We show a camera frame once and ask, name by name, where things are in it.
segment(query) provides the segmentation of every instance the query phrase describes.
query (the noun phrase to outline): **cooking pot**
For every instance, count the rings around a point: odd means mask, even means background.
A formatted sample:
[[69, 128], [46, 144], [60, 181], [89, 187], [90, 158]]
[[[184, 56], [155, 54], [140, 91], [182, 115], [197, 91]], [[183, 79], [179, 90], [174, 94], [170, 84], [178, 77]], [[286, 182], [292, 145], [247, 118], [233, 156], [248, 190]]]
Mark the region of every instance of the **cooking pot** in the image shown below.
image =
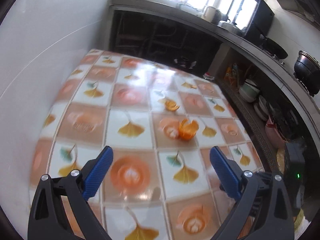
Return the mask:
[[242, 37], [243, 33], [236, 25], [237, 24], [235, 22], [228, 23], [228, 22], [225, 22], [225, 21], [220, 21], [218, 23], [219, 27], [224, 28], [228, 32], [231, 32], [231, 33], [233, 33], [235, 35], [238, 35], [238, 36]]
[[294, 76], [308, 89], [311, 96], [320, 90], [320, 66], [318, 61], [307, 52], [300, 50], [294, 64]]

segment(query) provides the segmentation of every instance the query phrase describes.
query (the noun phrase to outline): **black pot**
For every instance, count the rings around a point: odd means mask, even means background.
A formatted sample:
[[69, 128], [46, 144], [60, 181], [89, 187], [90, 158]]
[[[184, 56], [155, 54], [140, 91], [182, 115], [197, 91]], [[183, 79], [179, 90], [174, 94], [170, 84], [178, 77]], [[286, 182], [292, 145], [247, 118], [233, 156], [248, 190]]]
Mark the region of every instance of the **black pot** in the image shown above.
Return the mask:
[[315, 58], [305, 51], [299, 51], [299, 57], [294, 64], [294, 76], [299, 79], [314, 96], [320, 90], [320, 66]]

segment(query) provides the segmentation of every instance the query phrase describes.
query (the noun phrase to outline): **black appliance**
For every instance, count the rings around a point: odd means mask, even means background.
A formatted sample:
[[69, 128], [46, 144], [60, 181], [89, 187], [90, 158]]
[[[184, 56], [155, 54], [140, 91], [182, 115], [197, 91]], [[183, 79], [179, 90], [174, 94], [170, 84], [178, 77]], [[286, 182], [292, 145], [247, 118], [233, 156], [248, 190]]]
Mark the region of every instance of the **black appliance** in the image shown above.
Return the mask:
[[304, 193], [302, 185], [305, 167], [303, 148], [299, 143], [285, 143], [284, 152], [284, 184], [288, 191], [292, 215], [296, 217], [300, 212]]
[[294, 64], [294, 76], [308, 90], [311, 96], [320, 90], [320, 65], [318, 61], [307, 52], [300, 50], [299, 56]]
[[262, 43], [261, 34], [267, 36], [275, 15], [264, 0], [233, 0], [227, 14], [256, 46]]

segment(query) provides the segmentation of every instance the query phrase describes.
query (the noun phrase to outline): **pot lid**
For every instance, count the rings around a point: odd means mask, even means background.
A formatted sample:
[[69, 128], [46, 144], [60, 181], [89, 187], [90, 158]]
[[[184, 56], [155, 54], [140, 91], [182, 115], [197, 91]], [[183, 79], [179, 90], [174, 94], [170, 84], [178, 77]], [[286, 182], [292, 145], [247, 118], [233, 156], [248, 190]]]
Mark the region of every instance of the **pot lid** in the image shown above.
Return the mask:
[[320, 65], [319, 65], [319, 62], [314, 58], [312, 57], [311, 55], [309, 55], [307, 52], [303, 51], [303, 50], [300, 50], [299, 51], [299, 55], [303, 55], [305, 57], [307, 57], [308, 59], [310, 59], [314, 64], [316, 64], [318, 66], [318, 68], [320, 68]]

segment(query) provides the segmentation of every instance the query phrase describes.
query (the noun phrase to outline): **pink container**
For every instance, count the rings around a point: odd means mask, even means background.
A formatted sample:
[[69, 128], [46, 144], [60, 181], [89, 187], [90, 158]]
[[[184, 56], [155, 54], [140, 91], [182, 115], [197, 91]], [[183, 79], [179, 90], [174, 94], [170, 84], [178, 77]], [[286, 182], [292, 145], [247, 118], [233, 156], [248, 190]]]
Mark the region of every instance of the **pink container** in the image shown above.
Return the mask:
[[277, 149], [284, 147], [285, 141], [282, 139], [281, 135], [279, 134], [276, 128], [276, 125], [272, 122], [270, 117], [266, 123], [265, 131], [273, 147]]

